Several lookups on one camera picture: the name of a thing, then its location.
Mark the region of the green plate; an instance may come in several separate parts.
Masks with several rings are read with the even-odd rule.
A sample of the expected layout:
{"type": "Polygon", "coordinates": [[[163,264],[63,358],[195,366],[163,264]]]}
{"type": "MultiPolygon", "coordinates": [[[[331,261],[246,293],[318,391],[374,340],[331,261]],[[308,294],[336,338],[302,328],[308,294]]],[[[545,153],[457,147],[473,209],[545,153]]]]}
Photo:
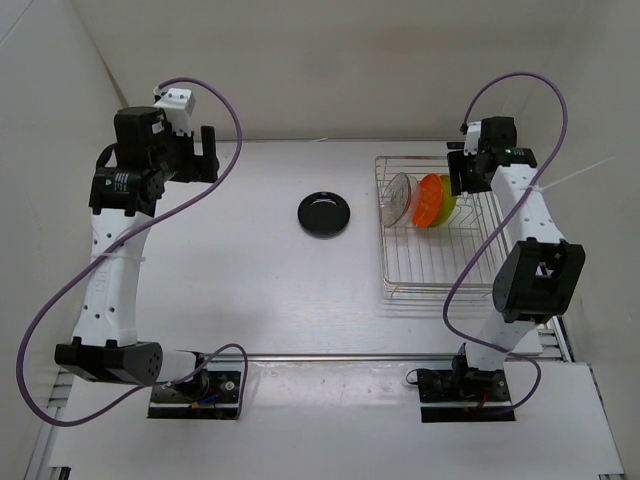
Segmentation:
{"type": "Polygon", "coordinates": [[[449,219],[457,201],[457,197],[451,192],[450,176],[448,174],[441,174],[440,179],[443,187],[442,204],[436,218],[430,225],[431,228],[439,227],[449,219]]]}

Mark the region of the orange plate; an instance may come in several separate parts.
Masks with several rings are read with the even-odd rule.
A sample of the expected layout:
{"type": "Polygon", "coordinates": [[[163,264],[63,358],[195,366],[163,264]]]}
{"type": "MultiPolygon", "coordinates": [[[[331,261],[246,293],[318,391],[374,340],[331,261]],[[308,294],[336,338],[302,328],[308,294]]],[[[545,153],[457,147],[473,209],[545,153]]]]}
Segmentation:
{"type": "Polygon", "coordinates": [[[427,174],[418,184],[419,200],[412,222],[417,228],[430,227],[436,220],[443,204],[444,187],[441,176],[427,174]]]}

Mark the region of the smoky grey glass plate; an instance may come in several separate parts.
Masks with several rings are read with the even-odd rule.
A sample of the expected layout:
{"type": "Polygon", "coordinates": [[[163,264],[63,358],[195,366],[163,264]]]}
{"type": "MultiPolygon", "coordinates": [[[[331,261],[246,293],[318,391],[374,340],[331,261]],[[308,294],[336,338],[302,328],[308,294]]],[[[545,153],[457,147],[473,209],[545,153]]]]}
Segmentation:
{"type": "Polygon", "coordinates": [[[411,186],[406,173],[396,174],[383,192],[381,221],[385,228],[394,227],[410,205],[411,186]]]}

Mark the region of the clear glass plate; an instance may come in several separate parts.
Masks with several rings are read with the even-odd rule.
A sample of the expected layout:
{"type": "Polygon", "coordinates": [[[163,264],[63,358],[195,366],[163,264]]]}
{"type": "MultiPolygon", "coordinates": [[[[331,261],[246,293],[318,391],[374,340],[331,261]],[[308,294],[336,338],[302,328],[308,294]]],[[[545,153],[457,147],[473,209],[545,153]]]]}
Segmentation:
{"type": "Polygon", "coordinates": [[[405,174],[407,180],[406,194],[404,195],[404,209],[402,215],[395,224],[396,228],[408,227],[420,201],[421,193],[418,179],[410,174],[405,174]]]}

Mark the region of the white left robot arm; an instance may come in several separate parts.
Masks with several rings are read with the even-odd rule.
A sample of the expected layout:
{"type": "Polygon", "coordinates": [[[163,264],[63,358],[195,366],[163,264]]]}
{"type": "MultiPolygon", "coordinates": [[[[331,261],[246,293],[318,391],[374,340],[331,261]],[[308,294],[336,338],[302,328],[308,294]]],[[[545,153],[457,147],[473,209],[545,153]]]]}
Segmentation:
{"type": "Polygon", "coordinates": [[[150,386],[159,380],[163,351],[143,342],[136,328],[136,298],[143,224],[155,217],[169,181],[214,183],[215,131],[202,129],[203,152],[194,150],[190,104],[157,100],[114,116],[116,142],[99,156],[89,197],[97,267],[90,273],[78,323],[56,363],[91,382],[150,386]]]}

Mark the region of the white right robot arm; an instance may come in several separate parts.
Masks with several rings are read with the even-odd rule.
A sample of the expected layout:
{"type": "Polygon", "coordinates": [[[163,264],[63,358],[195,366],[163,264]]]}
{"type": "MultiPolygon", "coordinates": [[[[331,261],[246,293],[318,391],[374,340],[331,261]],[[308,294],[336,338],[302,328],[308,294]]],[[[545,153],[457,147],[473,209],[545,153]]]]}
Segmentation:
{"type": "Polygon", "coordinates": [[[450,390],[470,400],[496,382],[507,355],[530,331],[566,312],[586,254],[555,225],[537,187],[538,163],[530,149],[518,147],[513,118],[485,118],[463,132],[463,148],[447,157],[451,191],[492,193],[512,243],[493,281],[493,310],[452,363],[450,390]]]}

